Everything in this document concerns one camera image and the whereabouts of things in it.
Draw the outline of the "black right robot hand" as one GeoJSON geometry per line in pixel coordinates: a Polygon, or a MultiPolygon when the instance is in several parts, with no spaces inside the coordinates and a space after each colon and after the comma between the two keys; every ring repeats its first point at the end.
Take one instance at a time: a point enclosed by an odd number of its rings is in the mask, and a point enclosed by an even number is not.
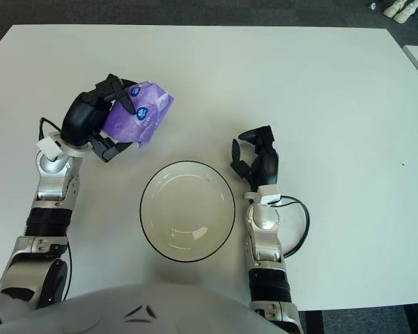
{"type": "Polygon", "coordinates": [[[248,165],[240,158],[240,145],[236,139],[232,140],[231,168],[245,179],[252,191],[257,191],[260,186],[277,183],[279,157],[273,147],[274,136],[271,126],[266,125],[248,130],[238,136],[241,141],[246,141],[254,146],[255,158],[252,165],[248,165]]]}

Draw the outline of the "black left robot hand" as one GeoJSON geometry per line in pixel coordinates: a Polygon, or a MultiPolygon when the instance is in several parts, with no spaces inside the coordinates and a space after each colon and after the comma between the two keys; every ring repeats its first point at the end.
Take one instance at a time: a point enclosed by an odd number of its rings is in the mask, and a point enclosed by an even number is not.
{"type": "Polygon", "coordinates": [[[103,137],[100,132],[115,102],[120,103],[129,115],[135,114],[130,94],[126,92],[135,84],[135,81],[108,74],[93,90],[80,93],[63,119],[62,140],[76,147],[91,145],[92,151],[105,163],[130,147],[131,142],[113,141],[103,137]]]}

